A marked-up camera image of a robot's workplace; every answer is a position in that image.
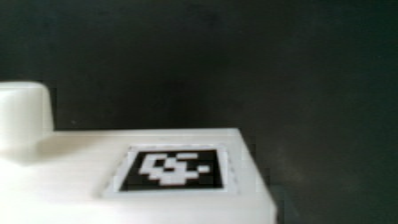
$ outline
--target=white cylinder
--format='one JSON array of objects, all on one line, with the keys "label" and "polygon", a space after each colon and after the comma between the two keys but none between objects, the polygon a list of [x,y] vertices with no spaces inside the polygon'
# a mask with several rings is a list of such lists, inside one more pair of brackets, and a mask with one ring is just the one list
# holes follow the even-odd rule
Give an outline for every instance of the white cylinder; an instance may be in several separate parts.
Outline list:
[{"label": "white cylinder", "polygon": [[51,104],[44,85],[35,82],[0,82],[1,151],[17,157],[30,156],[51,132]]}]

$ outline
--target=white knob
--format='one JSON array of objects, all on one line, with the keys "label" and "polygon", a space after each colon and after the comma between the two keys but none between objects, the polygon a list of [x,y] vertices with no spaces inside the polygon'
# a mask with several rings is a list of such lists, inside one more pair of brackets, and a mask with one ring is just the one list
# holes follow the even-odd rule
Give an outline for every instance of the white knob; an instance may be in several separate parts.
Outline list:
[{"label": "white knob", "polygon": [[51,104],[44,85],[35,82],[0,82],[0,150],[17,157],[30,156],[51,132]]}]

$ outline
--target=white object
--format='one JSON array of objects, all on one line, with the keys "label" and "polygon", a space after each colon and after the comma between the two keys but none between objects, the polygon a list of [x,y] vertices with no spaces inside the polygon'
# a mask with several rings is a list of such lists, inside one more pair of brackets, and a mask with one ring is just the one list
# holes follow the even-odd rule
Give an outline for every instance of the white object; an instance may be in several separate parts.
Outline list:
[{"label": "white object", "polygon": [[33,82],[0,83],[0,150],[17,159],[33,156],[37,142],[51,135],[46,87]]},{"label": "white object", "polygon": [[[0,83],[0,223],[275,223],[238,129],[53,132],[51,126],[44,86]],[[17,159],[32,153],[26,165]],[[216,167],[222,186],[184,189]],[[120,190],[129,173],[154,190]]]}]

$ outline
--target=black wall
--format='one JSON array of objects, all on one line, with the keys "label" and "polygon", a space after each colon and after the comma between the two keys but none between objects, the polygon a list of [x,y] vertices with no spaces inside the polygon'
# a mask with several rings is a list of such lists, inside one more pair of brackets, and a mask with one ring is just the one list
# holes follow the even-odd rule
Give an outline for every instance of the black wall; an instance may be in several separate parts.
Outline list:
[{"label": "black wall", "polygon": [[238,127],[305,223],[398,223],[396,3],[3,0],[0,80],[58,130]]}]

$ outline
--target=white surface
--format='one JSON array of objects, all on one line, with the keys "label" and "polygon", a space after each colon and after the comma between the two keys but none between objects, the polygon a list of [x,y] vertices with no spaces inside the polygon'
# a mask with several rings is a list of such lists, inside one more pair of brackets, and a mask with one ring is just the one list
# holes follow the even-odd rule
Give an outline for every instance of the white surface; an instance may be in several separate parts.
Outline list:
[{"label": "white surface", "polygon": [[[275,223],[275,205],[236,129],[55,132],[40,140],[51,126],[49,108],[37,106],[48,105],[46,90],[32,91],[32,95],[17,94],[10,98],[0,90],[0,130],[5,135],[0,145],[5,151],[10,150],[10,137],[16,133],[28,133],[32,138],[23,144],[30,144],[35,156],[21,163],[7,153],[0,154],[0,223]],[[26,109],[24,103],[28,108],[35,108],[30,112],[17,111]],[[16,105],[14,116],[24,119],[14,125],[17,121],[7,120],[9,117],[14,119],[7,112],[9,105]],[[167,145],[184,148],[192,145],[222,145],[229,163],[220,162],[220,165],[231,169],[222,175],[234,175],[225,177],[227,187],[231,183],[236,185],[234,190],[229,193],[174,190],[167,194],[152,191],[103,197],[131,145],[161,145],[165,148]]]}]

